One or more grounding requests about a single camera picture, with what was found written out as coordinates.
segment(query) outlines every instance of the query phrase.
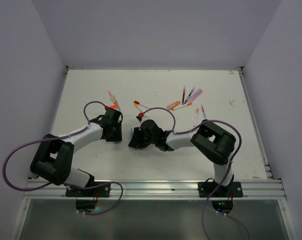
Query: robotic arm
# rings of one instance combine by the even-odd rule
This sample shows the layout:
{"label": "robotic arm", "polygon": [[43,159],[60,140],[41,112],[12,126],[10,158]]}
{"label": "robotic arm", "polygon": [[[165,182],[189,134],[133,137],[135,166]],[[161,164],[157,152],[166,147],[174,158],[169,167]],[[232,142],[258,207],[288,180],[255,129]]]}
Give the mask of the robotic arm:
{"label": "robotic arm", "polygon": [[[80,129],[84,129],[82,127],[69,133],[69,138],[42,142],[31,163],[31,172],[55,185],[65,184],[82,188],[94,186],[94,176],[71,167],[73,154],[101,139],[106,142],[121,141],[120,116],[122,117],[121,112],[109,107],[104,115],[90,120],[90,124],[84,126],[85,131],[81,132]],[[60,136],[47,134],[43,139],[56,137]]]}
{"label": "robotic arm", "polygon": [[[141,149],[154,144],[164,152],[196,147],[213,162],[214,182],[218,184],[228,170],[229,157],[235,149],[235,142],[236,138],[231,133],[213,122],[200,126],[196,132],[175,134],[172,131],[163,131],[153,120],[147,119],[142,121],[140,127],[134,128],[129,147]],[[230,170],[222,186],[229,186],[233,179],[234,174]]]}

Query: mounting plate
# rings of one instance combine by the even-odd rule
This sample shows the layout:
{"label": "mounting plate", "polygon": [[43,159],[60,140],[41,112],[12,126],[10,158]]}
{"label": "mounting plate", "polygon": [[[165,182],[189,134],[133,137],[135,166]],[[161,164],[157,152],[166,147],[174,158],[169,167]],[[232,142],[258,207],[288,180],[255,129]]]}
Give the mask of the mounting plate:
{"label": "mounting plate", "polygon": [[[107,183],[106,181],[95,181],[94,186]],[[95,192],[98,192],[99,198],[108,198],[110,196],[111,184],[104,185],[90,190],[82,190],[72,188],[71,190],[66,189],[65,196],[68,198],[91,198],[95,195]]]}
{"label": "mounting plate", "polygon": [[[216,188],[217,183],[214,181],[200,181],[197,183],[197,190],[200,198],[207,198],[209,194]],[[242,198],[241,182],[233,181],[228,188],[221,186],[214,194],[213,198],[229,198],[233,193],[233,198]]]}

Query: aluminum frame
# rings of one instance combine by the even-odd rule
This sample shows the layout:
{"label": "aluminum frame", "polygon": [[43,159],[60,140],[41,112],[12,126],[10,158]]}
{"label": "aluminum frame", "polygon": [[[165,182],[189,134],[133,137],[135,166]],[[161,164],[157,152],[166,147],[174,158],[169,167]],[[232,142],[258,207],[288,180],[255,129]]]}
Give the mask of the aluminum frame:
{"label": "aluminum frame", "polygon": [[[112,180],[122,184],[124,200],[205,200],[199,197],[198,182],[205,180]],[[29,180],[27,188],[34,188],[47,183],[44,179]],[[286,194],[281,180],[242,180],[243,197],[237,200],[285,200]],[[119,198],[121,189],[112,183],[107,200]],[[62,199],[72,200],[75,197],[66,197],[64,185],[49,185],[37,191],[25,192],[24,199]],[[227,198],[213,197],[211,200]]]}
{"label": "aluminum frame", "polygon": [[[238,71],[241,84],[243,87],[244,95],[249,108],[251,120],[253,123],[256,138],[259,144],[260,152],[263,156],[264,167],[268,177],[268,180],[241,180],[243,197],[236,200],[278,200],[283,222],[290,240],[296,240],[297,233],[294,228],[294,224],[289,213],[286,194],[283,188],[281,180],[273,180],[271,169],[268,163],[268,159],[264,150],[263,142],[259,132],[259,128],[256,122],[256,118],[253,112],[251,101],[248,95],[247,87],[245,84],[242,69],[235,68]],[[199,197],[198,182],[204,180],[116,180],[123,185],[123,197],[124,200],[205,200],[205,198]],[[35,186],[46,183],[44,179],[29,179],[27,182],[27,188],[33,188]],[[73,200],[75,197],[65,197],[66,187],[63,185],[49,185],[45,188],[37,190],[35,192],[25,192],[22,197],[20,209],[15,221],[15,225],[11,234],[11,240],[20,239],[23,226],[27,217],[27,213],[32,199],[60,199],[60,200]],[[108,200],[118,199],[121,189],[116,184],[111,184],[110,196],[105,198]],[[211,200],[223,200],[224,198],[211,198]]]}

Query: white tabletop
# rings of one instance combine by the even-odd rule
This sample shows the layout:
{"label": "white tabletop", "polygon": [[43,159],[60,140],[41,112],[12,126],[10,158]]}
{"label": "white tabletop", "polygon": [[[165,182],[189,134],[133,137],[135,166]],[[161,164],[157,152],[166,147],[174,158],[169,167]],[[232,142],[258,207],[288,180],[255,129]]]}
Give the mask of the white tabletop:
{"label": "white tabletop", "polygon": [[[235,179],[267,179],[249,108],[236,71],[227,70],[70,70],[68,72],[52,134],[67,134],[86,124],[83,107],[90,101],[111,104],[108,90],[117,98],[124,119],[122,142],[100,140],[76,152],[72,166],[95,176],[114,180],[205,180],[214,176],[213,164],[195,147],[162,152],[154,146],[129,148],[131,128],[138,127],[138,110],[133,101],[148,107],[166,107],[182,100],[192,87],[202,94],[193,105],[174,111],[176,130],[192,128],[196,108],[202,121],[201,104],[208,119],[223,120],[241,133],[243,143],[234,159]],[[104,114],[104,108],[92,104],[90,119]],[[165,111],[147,113],[163,130],[172,128],[172,117]],[[226,130],[236,134],[227,127]]]}

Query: gray wall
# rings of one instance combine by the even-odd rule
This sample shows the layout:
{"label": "gray wall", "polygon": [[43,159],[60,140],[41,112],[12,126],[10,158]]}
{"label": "gray wall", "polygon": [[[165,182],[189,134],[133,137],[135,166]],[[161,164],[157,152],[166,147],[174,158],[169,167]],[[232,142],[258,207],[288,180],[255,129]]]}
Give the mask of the gray wall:
{"label": "gray wall", "polygon": [[68,65],[244,66],[281,0],[32,0]]}
{"label": "gray wall", "polygon": [[[50,129],[64,65],[30,0],[0,0],[0,240],[10,237],[22,193],[6,186],[6,155]],[[13,157],[9,179],[24,187],[36,147]]]}
{"label": "gray wall", "polygon": [[271,170],[302,239],[302,0],[283,0],[244,68]]}

